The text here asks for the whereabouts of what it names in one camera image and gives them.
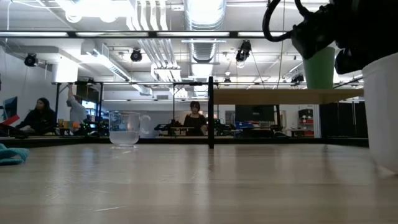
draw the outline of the wooden shelf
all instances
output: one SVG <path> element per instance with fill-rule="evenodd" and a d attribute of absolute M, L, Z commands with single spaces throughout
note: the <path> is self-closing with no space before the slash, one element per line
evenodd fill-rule
<path fill-rule="evenodd" d="M 363 95 L 363 90 L 214 90 L 215 105 L 322 105 Z"/>

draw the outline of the woman with dark hair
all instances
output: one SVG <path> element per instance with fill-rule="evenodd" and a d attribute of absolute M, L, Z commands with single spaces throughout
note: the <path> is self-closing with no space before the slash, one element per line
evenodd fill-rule
<path fill-rule="evenodd" d="M 197 101 L 190 103 L 191 113 L 185 117 L 184 127 L 193 128 L 187 131 L 187 136 L 206 135 L 206 118 L 199 113 L 200 104 Z"/>
<path fill-rule="evenodd" d="M 51 110 L 50 102 L 46 98 L 40 98 L 36 102 L 35 109 L 30 111 L 16 128 L 42 135 L 54 131 L 55 126 L 55 112 Z"/>

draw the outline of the monitor screen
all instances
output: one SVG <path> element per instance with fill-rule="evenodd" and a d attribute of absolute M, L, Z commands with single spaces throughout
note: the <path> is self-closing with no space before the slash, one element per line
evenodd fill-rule
<path fill-rule="evenodd" d="M 274 105 L 236 105 L 235 121 L 275 121 Z"/>
<path fill-rule="evenodd" d="M 18 98 L 13 97 L 3 101 L 3 120 L 17 115 Z"/>

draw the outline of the silver duct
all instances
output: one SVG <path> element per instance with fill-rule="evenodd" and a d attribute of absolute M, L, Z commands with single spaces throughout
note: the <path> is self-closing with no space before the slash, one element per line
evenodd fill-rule
<path fill-rule="evenodd" d="M 185 0 L 185 23 L 188 30 L 220 30 L 225 16 L 226 0 Z M 217 44 L 191 43 L 194 61 L 208 63 L 213 60 Z"/>

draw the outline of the black curtain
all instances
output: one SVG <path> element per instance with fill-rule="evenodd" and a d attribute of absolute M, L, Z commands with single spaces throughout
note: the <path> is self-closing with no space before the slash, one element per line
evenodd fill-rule
<path fill-rule="evenodd" d="M 365 102 L 355 103 L 356 136 L 368 137 L 368 124 L 366 123 Z"/>
<path fill-rule="evenodd" d="M 323 138 L 367 138 L 368 127 L 363 102 L 320 105 Z"/>

